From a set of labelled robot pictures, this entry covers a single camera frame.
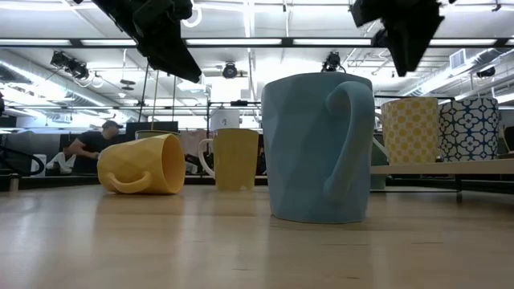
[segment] wooden tabletop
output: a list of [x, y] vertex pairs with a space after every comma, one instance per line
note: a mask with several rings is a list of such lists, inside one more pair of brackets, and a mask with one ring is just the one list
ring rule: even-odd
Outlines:
[[265, 187], [0, 194], [1, 289], [512, 289], [514, 196], [374, 193], [365, 222], [270, 215]]

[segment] tipped-over yellow mug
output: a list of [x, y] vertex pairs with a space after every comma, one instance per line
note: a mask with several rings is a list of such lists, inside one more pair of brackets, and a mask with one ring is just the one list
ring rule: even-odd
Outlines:
[[112, 145], [97, 167], [100, 184], [117, 193], [178, 193], [186, 179], [180, 140], [172, 134]]

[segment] light blue mug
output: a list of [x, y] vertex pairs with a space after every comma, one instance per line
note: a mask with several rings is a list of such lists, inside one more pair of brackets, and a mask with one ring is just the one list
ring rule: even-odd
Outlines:
[[263, 89], [271, 212], [296, 222], [365, 218], [374, 100], [368, 79], [294, 75]]

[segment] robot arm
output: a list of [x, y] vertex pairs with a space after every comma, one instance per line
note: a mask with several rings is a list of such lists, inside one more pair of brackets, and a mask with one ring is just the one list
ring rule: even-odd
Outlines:
[[[180, 21], [193, 13], [190, 0], [92, 1], [136, 41], [152, 68], [195, 83], [200, 80], [202, 71], [181, 39]], [[384, 29], [372, 44], [387, 47], [398, 75], [405, 76], [416, 69], [444, 20], [439, 6], [437, 0], [356, 0], [351, 12], [357, 26], [381, 19]]]
[[92, 0], [137, 44], [150, 66], [197, 83], [202, 71], [182, 42], [180, 21], [193, 13], [190, 0]]

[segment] air vent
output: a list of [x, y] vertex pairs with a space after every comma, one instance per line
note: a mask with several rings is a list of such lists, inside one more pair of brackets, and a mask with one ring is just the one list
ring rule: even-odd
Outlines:
[[450, 68], [456, 69], [466, 64], [466, 50], [461, 49], [450, 55]]

